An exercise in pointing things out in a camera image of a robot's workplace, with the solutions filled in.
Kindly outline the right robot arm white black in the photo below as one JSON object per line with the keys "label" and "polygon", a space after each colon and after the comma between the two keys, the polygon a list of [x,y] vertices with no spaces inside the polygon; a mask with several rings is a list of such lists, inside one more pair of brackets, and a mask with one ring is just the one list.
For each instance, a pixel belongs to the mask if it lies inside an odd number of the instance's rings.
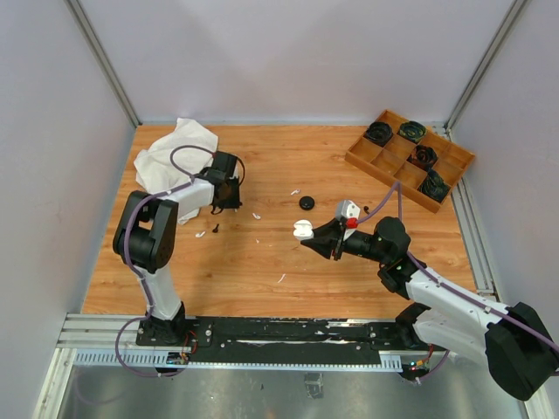
{"label": "right robot arm white black", "polygon": [[414,349],[432,344],[485,367],[509,395],[527,401],[558,374],[558,346],[534,308],[507,306],[443,278],[411,255],[411,238],[396,217],[382,218],[373,233],[354,218],[320,227],[299,220],[293,234],[326,259],[348,253],[379,264],[378,276],[411,305],[398,316],[397,342]]}

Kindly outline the white round charging case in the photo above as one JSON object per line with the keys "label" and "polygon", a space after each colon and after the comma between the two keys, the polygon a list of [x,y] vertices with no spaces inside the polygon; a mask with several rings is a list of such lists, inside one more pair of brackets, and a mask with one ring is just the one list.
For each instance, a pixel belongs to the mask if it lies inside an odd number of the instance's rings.
{"label": "white round charging case", "polygon": [[293,236],[299,241],[314,237],[314,228],[309,220],[301,219],[293,224]]}

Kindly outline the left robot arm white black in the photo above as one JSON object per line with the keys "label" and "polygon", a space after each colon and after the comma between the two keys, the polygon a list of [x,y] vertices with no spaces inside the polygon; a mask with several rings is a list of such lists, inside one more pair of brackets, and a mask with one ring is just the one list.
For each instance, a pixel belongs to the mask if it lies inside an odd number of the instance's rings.
{"label": "left robot arm white black", "polygon": [[210,206],[213,214],[241,207],[240,187],[246,169],[242,159],[222,151],[210,154],[211,163],[186,181],[161,192],[136,190],[128,196],[114,233],[113,251],[140,283],[146,313],[140,318],[139,344],[174,346],[189,334],[184,303],[171,277],[179,213]]}

